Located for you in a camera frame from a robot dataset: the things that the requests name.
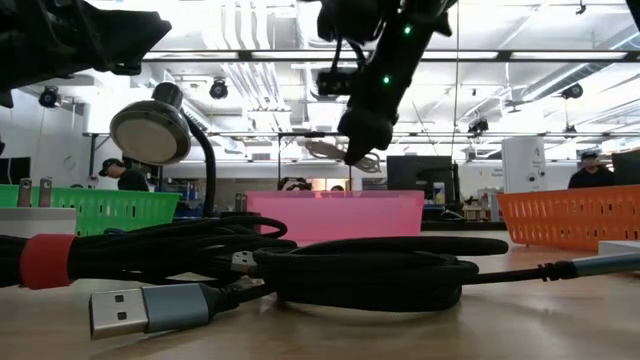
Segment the table surface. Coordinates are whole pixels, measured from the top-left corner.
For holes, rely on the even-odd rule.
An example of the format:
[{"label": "table surface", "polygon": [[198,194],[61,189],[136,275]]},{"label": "table surface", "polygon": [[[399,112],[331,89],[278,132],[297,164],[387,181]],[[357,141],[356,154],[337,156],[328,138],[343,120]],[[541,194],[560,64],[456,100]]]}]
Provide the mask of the table surface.
[{"label": "table surface", "polygon": [[[445,234],[507,238],[505,232]],[[514,246],[508,255],[477,263],[487,272],[584,255]],[[640,358],[640,279],[634,275],[468,286],[454,309],[417,315],[283,308],[271,297],[206,327],[90,341],[89,295],[135,286],[86,280],[65,289],[0,289],[0,358]]]}]

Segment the usb-a connector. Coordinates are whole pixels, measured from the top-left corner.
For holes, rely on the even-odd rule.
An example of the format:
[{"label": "usb-a connector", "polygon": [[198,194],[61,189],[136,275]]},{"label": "usb-a connector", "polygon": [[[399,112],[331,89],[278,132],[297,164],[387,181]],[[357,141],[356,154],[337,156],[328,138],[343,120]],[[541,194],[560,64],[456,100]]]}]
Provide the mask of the usb-a connector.
[{"label": "usb-a connector", "polygon": [[206,325],[239,305],[236,290],[203,284],[148,286],[91,295],[91,339]]}]

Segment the lamp head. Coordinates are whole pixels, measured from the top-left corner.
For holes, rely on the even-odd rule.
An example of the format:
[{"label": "lamp head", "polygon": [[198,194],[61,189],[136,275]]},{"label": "lamp head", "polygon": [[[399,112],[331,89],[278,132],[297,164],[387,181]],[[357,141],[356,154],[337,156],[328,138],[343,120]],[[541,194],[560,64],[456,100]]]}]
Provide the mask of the lamp head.
[{"label": "lamp head", "polygon": [[111,120],[111,138],[136,160],[153,165],[177,163],[191,148],[189,125],[180,115],[182,91],[165,82],[156,86],[152,98],[120,110]]}]

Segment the cap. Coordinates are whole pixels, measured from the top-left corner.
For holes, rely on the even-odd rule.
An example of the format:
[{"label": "cap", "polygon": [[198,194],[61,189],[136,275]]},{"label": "cap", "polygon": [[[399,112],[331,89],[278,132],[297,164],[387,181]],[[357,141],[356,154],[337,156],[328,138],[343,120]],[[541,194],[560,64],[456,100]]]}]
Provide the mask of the cap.
[{"label": "cap", "polygon": [[597,157],[598,157],[598,154],[596,154],[593,151],[585,151],[582,153],[582,155],[580,155],[581,160],[596,159]]},{"label": "cap", "polygon": [[120,167],[124,167],[124,163],[118,159],[107,159],[102,163],[102,170],[98,173],[100,176],[107,176],[107,169],[111,165],[118,165]]}]

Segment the green basket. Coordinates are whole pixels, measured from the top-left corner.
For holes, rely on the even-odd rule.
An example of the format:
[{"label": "green basket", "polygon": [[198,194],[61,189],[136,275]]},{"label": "green basket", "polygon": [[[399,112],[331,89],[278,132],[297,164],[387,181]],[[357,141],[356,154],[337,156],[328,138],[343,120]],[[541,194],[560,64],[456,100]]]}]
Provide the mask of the green basket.
[{"label": "green basket", "polygon": [[[75,208],[76,233],[98,235],[104,230],[135,230],[170,223],[180,199],[177,193],[110,191],[93,189],[51,189],[51,207]],[[34,186],[31,202],[37,207],[39,187]],[[18,203],[18,185],[0,185],[0,208]]]}]

